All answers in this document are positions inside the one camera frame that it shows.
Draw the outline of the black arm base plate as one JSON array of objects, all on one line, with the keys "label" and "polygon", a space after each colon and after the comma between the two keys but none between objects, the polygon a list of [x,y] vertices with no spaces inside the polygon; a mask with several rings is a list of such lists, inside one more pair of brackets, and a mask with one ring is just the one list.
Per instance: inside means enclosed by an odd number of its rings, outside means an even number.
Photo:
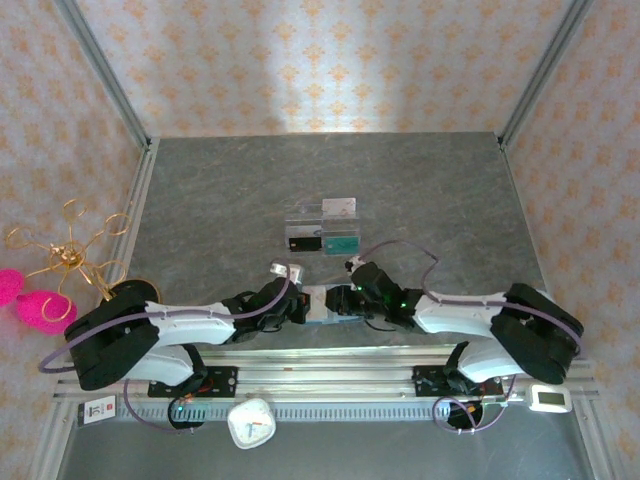
[{"label": "black arm base plate", "polygon": [[417,397],[442,397],[465,393],[464,384],[444,366],[416,365],[411,380]]},{"label": "black arm base plate", "polygon": [[187,395],[195,398],[234,398],[238,373],[239,369],[235,366],[205,366],[176,386],[151,382],[147,395],[150,398],[167,399]]}]

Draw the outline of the white label with red mark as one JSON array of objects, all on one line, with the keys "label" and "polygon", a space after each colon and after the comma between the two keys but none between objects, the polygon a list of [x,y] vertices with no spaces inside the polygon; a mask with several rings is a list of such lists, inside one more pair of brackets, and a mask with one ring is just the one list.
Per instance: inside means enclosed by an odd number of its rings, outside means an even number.
[{"label": "white label with red mark", "polygon": [[78,406],[78,425],[83,427],[115,418],[116,407],[117,400],[115,395],[83,402]]}]

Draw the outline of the large pink fuzzy ball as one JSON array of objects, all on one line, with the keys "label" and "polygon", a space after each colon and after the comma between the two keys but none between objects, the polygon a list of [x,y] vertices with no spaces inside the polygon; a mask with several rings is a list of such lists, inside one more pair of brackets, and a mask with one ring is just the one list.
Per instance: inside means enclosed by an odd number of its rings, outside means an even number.
[{"label": "large pink fuzzy ball", "polygon": [[77,318],[77,306],[68,297],[47,290],[21,294],[16,299],[19,319],[46,335],[59,335]]}]

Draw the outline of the silver credit card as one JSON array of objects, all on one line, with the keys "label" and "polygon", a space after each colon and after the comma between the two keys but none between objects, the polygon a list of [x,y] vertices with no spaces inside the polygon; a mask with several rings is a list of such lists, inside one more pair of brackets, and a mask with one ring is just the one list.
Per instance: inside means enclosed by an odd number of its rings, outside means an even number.
[{"label": "silver credit card", "polygon": [[353,217],[356,215],[356,208],[355,198],[326,198],[321,203],[325,217]]}]

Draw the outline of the white digital thermometer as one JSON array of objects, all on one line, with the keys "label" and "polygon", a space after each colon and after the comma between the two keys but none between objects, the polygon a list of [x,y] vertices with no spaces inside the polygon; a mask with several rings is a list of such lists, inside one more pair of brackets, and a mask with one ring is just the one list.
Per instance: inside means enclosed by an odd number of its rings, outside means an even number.
[{"label": "white digital thermometer", "polygon": [[526,400],[529,409],[535,412],[564,414],[572,411],[570,391],[560,385],[531,384]]}]

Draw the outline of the clear acrylic card stand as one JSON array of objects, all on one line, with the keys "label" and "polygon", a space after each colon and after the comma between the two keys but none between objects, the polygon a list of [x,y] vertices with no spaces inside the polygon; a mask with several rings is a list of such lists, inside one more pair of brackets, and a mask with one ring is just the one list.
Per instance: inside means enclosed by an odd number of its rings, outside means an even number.
[{"label": "clear acrylic card stand", "polygon": [[360,237],[360,218],[356,208],[356,215],[353,217],[325,217],[321,209],[322,200],[319,203],[300,203],[289,206],[284,219],[285,246],[291,254],[325,254],[324,246],[317,252],[290,252],[288,248],[289,237],[306,237],[340,235],[358,235]]}]

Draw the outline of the aluminium mounting rail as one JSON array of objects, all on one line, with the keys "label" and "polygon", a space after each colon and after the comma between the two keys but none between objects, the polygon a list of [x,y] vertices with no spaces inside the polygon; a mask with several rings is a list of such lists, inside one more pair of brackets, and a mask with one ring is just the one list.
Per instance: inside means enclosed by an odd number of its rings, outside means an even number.
[{"label": "aluminium mounting rail", "polygon": [[[262,397],[275,402],[410,402],[417,365],[444,364],[453,345],[380,346],[328,349],[284,349],[204,352],[209,366],[239,368],[236,399]],[[564,386],[574,400],[600,395],[595,370],[587,360],[574,360]],[[88,400],[119,395],[122,383],[102,390],[81,390],[75,373],[63,373],[53,397]]]}]

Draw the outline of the aluminium frame post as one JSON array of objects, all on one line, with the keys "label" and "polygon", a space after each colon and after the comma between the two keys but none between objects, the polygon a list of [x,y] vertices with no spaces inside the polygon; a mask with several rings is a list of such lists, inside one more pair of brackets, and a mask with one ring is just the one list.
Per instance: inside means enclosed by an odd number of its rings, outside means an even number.
[{"label": "aluminium frame post", "polygon": [[516,138],[593,3],[594,0],[571,0],[506,125],[497,136],[502,152],[505,152]]},{"label": "aluminium frame post", "polygon": [[92,65],[107,94],[114,102],[129,133],[143,150],[147,150],[151,144],[151,137],[143,127],[77,0],[53,0],[53,2],[78,40],[85,57]]}]

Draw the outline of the green credit card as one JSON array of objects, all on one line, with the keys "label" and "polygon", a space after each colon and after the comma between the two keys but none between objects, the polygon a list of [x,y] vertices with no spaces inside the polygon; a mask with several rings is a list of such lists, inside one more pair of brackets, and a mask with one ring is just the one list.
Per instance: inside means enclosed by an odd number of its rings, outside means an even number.
[{"label": "green credit card", "polygon": [[358,235],[325,236],[323,246],[326,255],[357,255],[360,251]]}]

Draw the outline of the blue card holder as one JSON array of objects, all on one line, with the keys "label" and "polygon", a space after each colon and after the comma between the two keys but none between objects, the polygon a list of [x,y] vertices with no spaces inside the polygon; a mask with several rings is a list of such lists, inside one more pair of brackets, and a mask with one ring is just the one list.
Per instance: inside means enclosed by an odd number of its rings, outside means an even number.
[{"label": "blue card holder", "polygon": [[311,295],[309,318],[306,325],[337,325],[358,323],[363,320],[359,316],[335,316],[325,305],[326,290],[338,284],[308,285],[302,288],[302,292]]}]

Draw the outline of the black base electronics module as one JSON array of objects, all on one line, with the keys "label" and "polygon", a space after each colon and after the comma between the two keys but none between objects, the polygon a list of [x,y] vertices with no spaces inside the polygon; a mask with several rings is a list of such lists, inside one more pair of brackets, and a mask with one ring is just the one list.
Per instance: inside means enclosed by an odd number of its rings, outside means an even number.
[{"label": "black base electronics module", "polygon": [[453,397],[442,397],[434,403],[433,414],[437,413],[441,405],[447,406],[449,413],[445,420],[434,419],[439,428],[456,435],[473,435],[480,431],[484,419],[484,407],[481,402],[462,402]]},{"label": "black base electronics module", "polygon": [[175,430],[194,431],[204,425],[203,417],[183,398],[173,399],[167,410],[170,426]]}]

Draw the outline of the small pink fuzzy ball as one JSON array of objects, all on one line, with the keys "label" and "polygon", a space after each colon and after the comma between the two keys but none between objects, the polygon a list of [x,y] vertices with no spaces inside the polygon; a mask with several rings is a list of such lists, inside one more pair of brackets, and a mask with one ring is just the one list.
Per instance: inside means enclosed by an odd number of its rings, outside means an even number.
[{"label": "small pink fuzzy ball", "polygon": [[0,307],[14,302],[24,287],[24,275],[15,269],[0,270]]}]

